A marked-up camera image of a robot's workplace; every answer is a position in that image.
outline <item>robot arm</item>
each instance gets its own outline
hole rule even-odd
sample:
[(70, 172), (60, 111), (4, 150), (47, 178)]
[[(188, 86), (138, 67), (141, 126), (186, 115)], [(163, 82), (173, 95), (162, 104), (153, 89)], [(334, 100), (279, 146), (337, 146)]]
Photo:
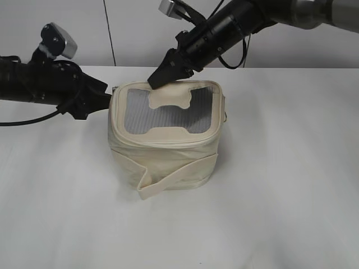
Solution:
[(303, 29), (325, 23), (359, 33), (358, 0), (232, 0), (207, 20), (180, 0), (162, 0), (160, 10), (195, 28), (176, 36), (177, 49), (167, 52), (148, 79), (153, 89), (191, 77), (246, 36), (276, 23)]
[(70, 35), (50, 23), (43, 27), (41, 37), (28, 64), (17, 56), (0, 56), (0, 100), (56, 105), (57, 110), (39, 119), (0, 123), (0, 127), (32, 124), (60, 113), (86, 119), (109, 107), (106, 83), (83, 73), (74, 62), (55, 61), (59, 55), (69, 59), (75, 55), (77, 45)]

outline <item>fabric strap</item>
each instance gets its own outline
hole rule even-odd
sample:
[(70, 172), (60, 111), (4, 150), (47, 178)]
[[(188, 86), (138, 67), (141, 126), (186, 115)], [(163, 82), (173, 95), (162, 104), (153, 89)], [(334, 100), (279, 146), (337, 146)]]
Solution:
[(126, 156), (123, 156), (117, 151), (112, 150), (112, 153), (114, 158), (126, 167), (126, 170), (131, 173), (139, 173), (139, 177), (141, 177), (141, 179), (137, 186), (137, 191), (140, 197), (144, 200), (174, 186), (177, 182), (185, 178), (197, 179), (198, 181), (208, 178), (214, 170), (218, 156), (218, 154), (214, 154), (203, 159), (196, 160), (176, 170), (159, 182), (152, 183), (151, 175), (146, 167), (136, 163)]

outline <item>gray mesh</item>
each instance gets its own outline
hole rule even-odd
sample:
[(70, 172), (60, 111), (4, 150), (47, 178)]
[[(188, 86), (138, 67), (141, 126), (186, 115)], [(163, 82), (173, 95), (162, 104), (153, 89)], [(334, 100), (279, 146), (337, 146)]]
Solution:
[(143, 135), (155, 127), (183, 127), (189, 133), (204, 133), (211, 127), (213, 92), (210, 87), (192, 90), (188, 109), (175, 105), (149, 107), (149, 93), (129, 89), (125, 129), (133, 135)]

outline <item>white tabletop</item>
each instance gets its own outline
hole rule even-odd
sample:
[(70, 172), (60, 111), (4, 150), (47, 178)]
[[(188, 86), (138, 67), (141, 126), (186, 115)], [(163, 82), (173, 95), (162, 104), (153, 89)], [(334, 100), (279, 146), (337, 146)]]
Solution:
[[(111, 87), (153, 68), (84, 67)], [(358, 268), (359, 69), (212, 68), (217, 168), (146, 201), (119, 178), (107, 111), (0, 127), (0, 268)], [(53, 106), (0, 102), (0, 122)]]

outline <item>canvas bag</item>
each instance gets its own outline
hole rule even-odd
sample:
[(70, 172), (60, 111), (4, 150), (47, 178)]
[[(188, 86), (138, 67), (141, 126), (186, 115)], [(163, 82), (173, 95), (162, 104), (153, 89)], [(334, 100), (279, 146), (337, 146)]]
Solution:
[(142, 199), (205, 184), (217, 160), (224, 96), (212, 81), (146, 82), (115, 89), (108, 141), (115, 161)]

